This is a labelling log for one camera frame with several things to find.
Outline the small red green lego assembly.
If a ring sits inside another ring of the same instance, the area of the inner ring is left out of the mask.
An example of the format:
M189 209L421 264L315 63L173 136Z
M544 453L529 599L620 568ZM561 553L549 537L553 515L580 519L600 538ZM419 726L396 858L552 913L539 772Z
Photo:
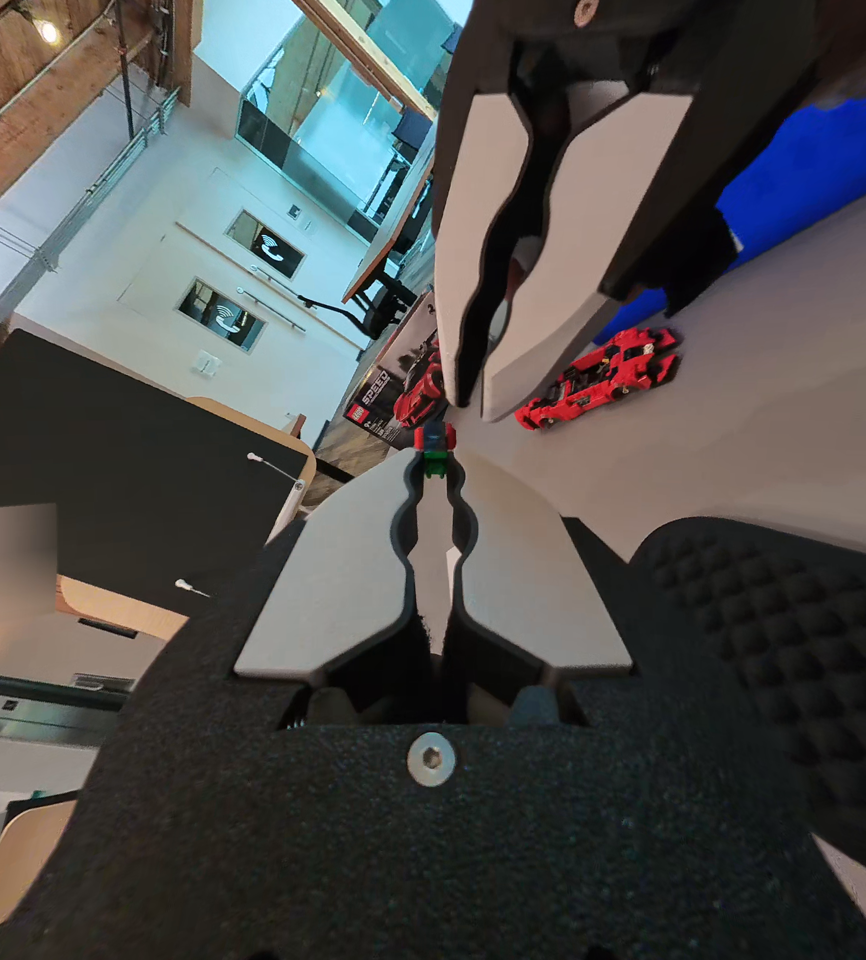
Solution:
M422 455L425 479L445 478L456 446L456 431L450 422L429 420L414 431L414 446Z

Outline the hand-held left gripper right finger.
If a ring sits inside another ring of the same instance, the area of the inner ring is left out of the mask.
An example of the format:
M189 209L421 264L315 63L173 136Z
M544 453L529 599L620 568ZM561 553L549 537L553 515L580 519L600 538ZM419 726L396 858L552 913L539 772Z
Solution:
M470 683L624 677L633 660L558 510L471 448L447 473L453 510L448 671Z

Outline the blue plastic parts bin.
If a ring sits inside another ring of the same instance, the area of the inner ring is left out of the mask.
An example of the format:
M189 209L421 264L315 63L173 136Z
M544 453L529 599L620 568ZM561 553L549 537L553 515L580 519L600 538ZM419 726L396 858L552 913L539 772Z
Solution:
M716 202L739 239L739 268L866 196L866 98L784 121Z

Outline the phone icon window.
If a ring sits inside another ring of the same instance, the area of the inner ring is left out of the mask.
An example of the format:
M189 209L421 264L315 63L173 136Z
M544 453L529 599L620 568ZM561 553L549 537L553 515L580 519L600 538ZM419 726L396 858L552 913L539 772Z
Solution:
M192 281L176 310L200 327L249 354L267 322L234 302L206 281Z
M302 250L246 209L231 221L225 235L283 281L293 281L306 258Z

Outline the red lego car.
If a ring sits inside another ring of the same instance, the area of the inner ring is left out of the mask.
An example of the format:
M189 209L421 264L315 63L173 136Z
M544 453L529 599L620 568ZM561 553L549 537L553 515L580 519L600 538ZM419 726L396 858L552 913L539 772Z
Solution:
M527 430L547 430L673 381L682 337L668 327L629 328L576 359L541 396L514 413Z

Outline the wood edged standing desk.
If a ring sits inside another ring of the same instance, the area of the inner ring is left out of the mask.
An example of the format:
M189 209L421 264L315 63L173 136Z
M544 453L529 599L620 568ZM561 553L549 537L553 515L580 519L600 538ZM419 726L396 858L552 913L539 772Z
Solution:
M436 119L426 134L390 211L379 225L352 281L346 287L342 297L343 304L349 303L359 294L365 294L374 283L384 282L388 278L386 264L389 255L431 182L438 127L439 120Z

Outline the lego set box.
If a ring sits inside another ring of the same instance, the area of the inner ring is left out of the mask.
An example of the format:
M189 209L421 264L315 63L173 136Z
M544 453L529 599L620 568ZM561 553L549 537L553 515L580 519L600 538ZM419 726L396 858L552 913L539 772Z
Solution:
M446 406L435 292L428 289L355 386L342 418L403 450L414 446L415 430L440 418Z

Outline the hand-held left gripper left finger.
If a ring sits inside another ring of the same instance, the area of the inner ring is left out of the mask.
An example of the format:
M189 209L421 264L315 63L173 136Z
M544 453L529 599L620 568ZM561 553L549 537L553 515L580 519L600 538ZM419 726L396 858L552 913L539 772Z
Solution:
M299 534L233 671L312 681L406 625L414 603L408 548L394 532L414 505L403 450L333 494Z

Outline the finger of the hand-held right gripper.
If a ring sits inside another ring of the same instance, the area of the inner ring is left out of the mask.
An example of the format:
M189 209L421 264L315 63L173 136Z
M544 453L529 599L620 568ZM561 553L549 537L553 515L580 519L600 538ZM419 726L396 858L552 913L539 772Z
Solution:
M692 100L632 95L566 145L546 198L542 248L483 369L484 421L545 390L618 311L600 287Z
M473 96L439 221L435 294L449 403L466 407L519 239L542 205L546 146L511 93Z

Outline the black booth panel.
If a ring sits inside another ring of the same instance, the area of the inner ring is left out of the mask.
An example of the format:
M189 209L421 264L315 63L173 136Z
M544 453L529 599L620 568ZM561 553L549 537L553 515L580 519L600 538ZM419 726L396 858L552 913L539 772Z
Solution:
M0 347L0 508L54 504L73 580L205 610L262 551L308 457L31 332Z

